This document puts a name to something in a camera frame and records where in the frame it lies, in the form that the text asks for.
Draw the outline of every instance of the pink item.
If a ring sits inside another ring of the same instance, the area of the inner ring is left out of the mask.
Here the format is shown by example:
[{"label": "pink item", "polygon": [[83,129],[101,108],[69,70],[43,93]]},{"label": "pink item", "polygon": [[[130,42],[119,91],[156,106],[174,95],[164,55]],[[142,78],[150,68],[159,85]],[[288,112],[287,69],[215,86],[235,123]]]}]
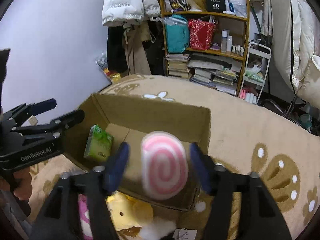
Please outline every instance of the pink item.
[{"label": "pink item", "polygon": [[93,240],[90,228],[89,211],[87,207],[87,196],[78,195],[79,216],[84,240]]},{"label": "pink item", "polygon": [[175,136],[165,132],[146,135],[141,143],[142,183],[157,200],[177,195],[188,179],[186,153]]},{"label": "pink item", "polygon": [[242,89],[242,90],[241,90],[241,92],[240,92],[240,98],[241,98],[241,99],[244,99],[244,98],[245,98],[245,91],[246,91],[245,89]]},{"label": "pink item", "polygon": [[216,31],[217,26],[217,21],[215,21],[215,23],[209,23],[201,20],[189,20],[190,47],[199,50],[209,49],[212,35]]}]

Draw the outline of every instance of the white puffer jacket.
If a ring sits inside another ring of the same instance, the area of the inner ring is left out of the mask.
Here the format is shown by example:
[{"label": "white puffer jacket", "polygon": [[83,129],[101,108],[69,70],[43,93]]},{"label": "white puffer jacket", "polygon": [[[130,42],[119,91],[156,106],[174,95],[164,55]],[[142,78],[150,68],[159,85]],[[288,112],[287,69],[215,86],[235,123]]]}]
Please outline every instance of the white puffer jacket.
[{"label": "white puffer jacket", "polygon": [[121,26],[124,23],[140,24],[149,17],[160,14],[157,0],[104,0],[102,24],[104,26]]}]

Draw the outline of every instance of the teal bag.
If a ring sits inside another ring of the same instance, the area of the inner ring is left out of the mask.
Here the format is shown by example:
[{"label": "teal bag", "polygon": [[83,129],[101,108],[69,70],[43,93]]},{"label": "teal bag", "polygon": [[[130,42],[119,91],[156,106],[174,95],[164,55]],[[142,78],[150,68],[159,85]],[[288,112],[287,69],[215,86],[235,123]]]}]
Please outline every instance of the teal bag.
[{"label": "teal bag", "polygon": [[167,48],[169,53],[182,53],[189,47],[190,32],[188,29],[188,20],[181,16],[174,14],[172,18],[166,17],[168,21],[165,20],[165,33],[167,38]]}]

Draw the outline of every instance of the white cart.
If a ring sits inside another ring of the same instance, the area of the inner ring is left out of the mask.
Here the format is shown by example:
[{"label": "white cart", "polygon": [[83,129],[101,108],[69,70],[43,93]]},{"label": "white cart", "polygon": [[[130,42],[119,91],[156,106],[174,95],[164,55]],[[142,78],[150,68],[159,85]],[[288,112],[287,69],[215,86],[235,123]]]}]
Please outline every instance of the white cart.
[{"label": "white cart", "polygon": [[[255,48],[258,48],[258,47],[262,47],[264,48],[264,50],[267,50],[269,51],[269,54],[268,53],[265,53],[265,52],[262,52],[260,50],[257,50],[257,49],[254,49]],[[265,72],[264,73],[264,79],[263,79],[263,83],[261,82],[258,82],[254,79],[251,79],[249,77],[247,77],[245,74],[247,72],[247,67],[248,67],[248,61],[249,61],[249,57],[250,57],[250,54],[254,54],[254,55],[257,55],[257,56],[260,56],[262,58],[261,60],[261,63],[262,63],[262,68],[263,66],[267,66],[267,68],[265,69]],[[268,70],[269,70],[269,63],[270,63],[270,59],[271,59],[271,49],[269,49],[268,47],[264,46],[264,45],[261,45],[261,44],[258,44],[258,43],[255,43],[255,42],[249,42],[249,45],[248,45],[248,54],[247,54],[247,62],[245,64],[245,69],[244,69],[244,73],[243,73],[243,78],[242,78],[242,84],[241,84],[241,89],[240,91],[242,90],[243,88],[243,84],[245,81],[251,83],[251,84],[254,84],[254,85],[257,85],[259,86],[261,89],[260,89],[260,93],[259,93],[259,96],[256,100],[256,104],[258,103],[259,99],[260,99],[260,96],[261,96],[261,93],[262,93],[262,90],[263,90],[263,87],[266,83],[266,78],[267,78],[267,73],[268,73]]]}]

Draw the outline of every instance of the black box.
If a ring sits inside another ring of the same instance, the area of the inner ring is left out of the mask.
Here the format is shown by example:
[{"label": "black box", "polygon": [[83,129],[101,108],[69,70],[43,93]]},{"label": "black box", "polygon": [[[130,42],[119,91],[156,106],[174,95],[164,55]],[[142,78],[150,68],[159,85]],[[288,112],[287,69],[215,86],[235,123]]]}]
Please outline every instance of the black box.
[{"label": "black box", "polygon": [[208,12],[222,13],[225,10],[226,10],[225,0],[207,0],[207,11]]}]

